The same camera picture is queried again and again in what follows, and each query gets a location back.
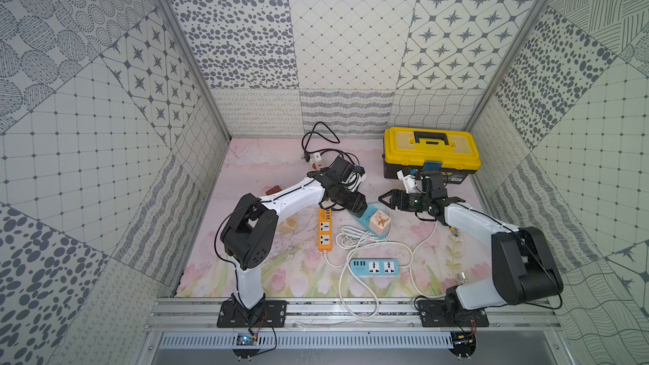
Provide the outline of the orange power strip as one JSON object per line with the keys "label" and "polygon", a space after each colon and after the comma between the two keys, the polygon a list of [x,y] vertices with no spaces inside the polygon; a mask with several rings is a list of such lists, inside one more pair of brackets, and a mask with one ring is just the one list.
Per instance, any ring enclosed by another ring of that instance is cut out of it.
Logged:
{"label": "orange power strip", "polygon": [[332,250],[332,212],[319,209],[318,250],[329,252]]}

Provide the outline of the beige wooden cube adapter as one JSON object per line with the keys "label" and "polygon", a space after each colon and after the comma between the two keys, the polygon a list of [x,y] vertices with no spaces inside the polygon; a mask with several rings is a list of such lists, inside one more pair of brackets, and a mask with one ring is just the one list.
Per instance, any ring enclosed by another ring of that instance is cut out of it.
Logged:
{"label": "beige wooden cube adapter", "polygon": [[280,234],[291,234],[297,230],[299,218],[297,215],[290,216],[277,226],[277,232]]}

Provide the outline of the blue white power strip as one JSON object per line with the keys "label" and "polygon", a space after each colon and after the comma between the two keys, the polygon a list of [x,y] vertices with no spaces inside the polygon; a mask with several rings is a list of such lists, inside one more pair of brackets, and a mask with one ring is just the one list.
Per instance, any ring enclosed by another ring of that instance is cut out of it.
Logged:
{"label": "blue white power strip", "polygon": [[387,259],[353,259],[349,269],[357,277],[398,276],[399,264]]}

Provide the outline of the light blue triangular socket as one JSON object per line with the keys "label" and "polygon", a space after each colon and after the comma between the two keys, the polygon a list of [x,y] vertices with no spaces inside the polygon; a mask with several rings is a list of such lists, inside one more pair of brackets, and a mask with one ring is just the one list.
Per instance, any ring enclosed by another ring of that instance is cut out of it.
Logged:
{"label": "light blue triangular socket", "polygon": [[[366,230],[368,230],[368,231],[370,232],[370,234],[373,235],[373,236],[375,236],[375,235],[374,235],[374,234],[370,231],[370,229],[368,228],[368,221],[369,221],[369,218],[370,218],[371,216],[373,216],[373,213],[375,213],[376,211],[383,211],[383,212],[385,212],[387,215],[390,215],[390,214],[387,212],[386,209],[381,208],[378,204],[371,204],[371,205],[368,206],[368,208],[366,209],[365,213],[363,213],[360,217],[355,217],[355,220],[356,220],[356,221],[357,221],[357,222],[358,222],[358,223],[359,223],[363,228],[365,228]],[[378,239],[379,239],[379,240],[385,239],[385,238],[388,237],[388,234],[389,234],[389,233],[387,233],[387,235],[386,235],[384,238],[378,238]]]}

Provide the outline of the dark red cube adapter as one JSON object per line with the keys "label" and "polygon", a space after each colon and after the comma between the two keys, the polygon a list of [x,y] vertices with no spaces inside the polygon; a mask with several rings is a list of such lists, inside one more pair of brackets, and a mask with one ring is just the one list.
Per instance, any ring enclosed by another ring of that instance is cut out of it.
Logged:
{"label": "dark red cube adapter", "polygon": [[267,189],[267,191],[265,191],[265,194],[266,195],[272,195],[272,194],[277,194],[277,193],[279,193],[281,191],[282,191],[282,188],[279,185],[276,185],[276,186],[274,186],[272,188]]}

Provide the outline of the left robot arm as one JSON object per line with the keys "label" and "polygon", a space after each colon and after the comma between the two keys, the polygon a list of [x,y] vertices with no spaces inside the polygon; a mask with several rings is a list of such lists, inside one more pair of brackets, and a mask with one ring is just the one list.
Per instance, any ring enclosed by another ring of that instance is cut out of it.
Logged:
{"label": "left robot arm", "polygon": [[247,310],[265,300],[260,265],[270,253],[277,226],[311,206],[330,201],[356,217],[368,208],[358,191],[365,170],[341,156],[328,167],[308,172],[295,185],[275,194],[256,197],[245,194],[219,227],[219,238],[233,265],[236,292],[233,300]]}

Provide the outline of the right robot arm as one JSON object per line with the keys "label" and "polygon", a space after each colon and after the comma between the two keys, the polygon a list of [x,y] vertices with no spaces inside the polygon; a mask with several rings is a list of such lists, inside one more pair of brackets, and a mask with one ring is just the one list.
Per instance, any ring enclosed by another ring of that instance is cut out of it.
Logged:
{"label": "right robot arm", "polygon": [[405,189],[379,197],[394,211],[423,214],[424,221],[468,233],[491,253],[491,275],[447,290],[449,309],[473,311],[505,305],[530,304],[560,297],[564,284],[544,233],[534,227],[504,223],[474,209],[464,199],[449,196],[441,172],[401,176]]}

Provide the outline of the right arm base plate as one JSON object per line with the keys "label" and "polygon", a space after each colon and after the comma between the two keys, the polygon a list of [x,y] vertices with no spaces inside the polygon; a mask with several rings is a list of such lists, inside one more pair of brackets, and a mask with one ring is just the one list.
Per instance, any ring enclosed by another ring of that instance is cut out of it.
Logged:
{"label": "right arm base plate", "polygon": [[414,302],[422,327],[486,328],[489,320],[484,310],[466,310],[442,300],[418,298]]}

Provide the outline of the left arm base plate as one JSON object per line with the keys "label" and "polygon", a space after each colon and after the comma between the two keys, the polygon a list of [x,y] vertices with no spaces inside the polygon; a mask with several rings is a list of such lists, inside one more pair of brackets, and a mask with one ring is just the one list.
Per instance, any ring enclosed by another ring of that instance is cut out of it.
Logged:
{"label": "left arm base plate", "polygon": [[287,304],[285,300],[263,299],[252,309],[246,309],[236,298],[231,297],[221,304],[217,327],[253,328],[262,325],[283,328],[287,317]]}

